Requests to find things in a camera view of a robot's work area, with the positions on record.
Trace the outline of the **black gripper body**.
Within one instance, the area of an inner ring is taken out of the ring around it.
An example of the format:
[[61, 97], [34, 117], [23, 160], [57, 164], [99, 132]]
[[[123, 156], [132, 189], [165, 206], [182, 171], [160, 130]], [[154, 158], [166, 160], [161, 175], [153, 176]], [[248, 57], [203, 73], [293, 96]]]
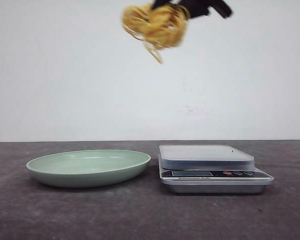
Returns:
[[191, 19], [208, 16], [210, 7], [224, 19], [233, 14], [232, 9], [223, 0], [181, 0], [178, 4], [188, 10]]

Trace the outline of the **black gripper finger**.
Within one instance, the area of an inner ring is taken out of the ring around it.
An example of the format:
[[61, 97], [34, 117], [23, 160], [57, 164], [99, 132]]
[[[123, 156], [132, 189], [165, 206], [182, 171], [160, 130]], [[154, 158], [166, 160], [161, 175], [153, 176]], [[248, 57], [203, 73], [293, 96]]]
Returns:
[[152, 5], [152, 10], [158, 8], [158, 7], [161, 7], [161, 6], [164, 6], [165, 4], [168, 4], [170, 2], [170, 0], [155, 0], [153, 2], [153, 5]]

